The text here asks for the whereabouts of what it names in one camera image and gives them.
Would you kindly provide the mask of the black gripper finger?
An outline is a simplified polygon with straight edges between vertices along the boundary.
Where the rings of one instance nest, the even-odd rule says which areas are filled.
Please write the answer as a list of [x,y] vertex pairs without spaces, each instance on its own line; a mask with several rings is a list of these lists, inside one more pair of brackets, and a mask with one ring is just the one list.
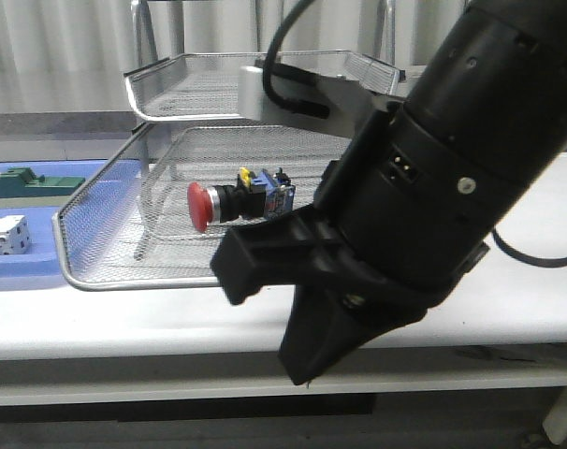
[[232,305],[269,285],[340,286],[340,237],[309,205],[270,222],[230,227],[210,267]]
[[350,307],[340,294],[297,286],[280,361],[293,384],[308,383],[366,342],[403,326],[404,317],[402,307]]

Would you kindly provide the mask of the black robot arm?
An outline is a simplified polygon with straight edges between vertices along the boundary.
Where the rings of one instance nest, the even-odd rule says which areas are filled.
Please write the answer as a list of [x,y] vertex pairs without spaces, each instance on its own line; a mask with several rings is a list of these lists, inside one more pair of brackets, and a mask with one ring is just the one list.
[[443,302],[566,143],[567,1],[473,1],[312,204],[230,228],[211,269],[235,305],[294,286],[279,357],[305,384]]

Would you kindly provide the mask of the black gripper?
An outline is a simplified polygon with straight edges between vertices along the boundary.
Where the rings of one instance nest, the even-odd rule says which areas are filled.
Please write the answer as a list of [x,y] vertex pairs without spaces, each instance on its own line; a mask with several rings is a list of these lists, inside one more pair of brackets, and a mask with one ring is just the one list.
[[481,145],[458,152],[405,110],[390,124],[377,113],[314,196],[340,238],[342,264],[330,285],[312,289],[315,314],[420,320],[475,264],[485,236],[530,184]]

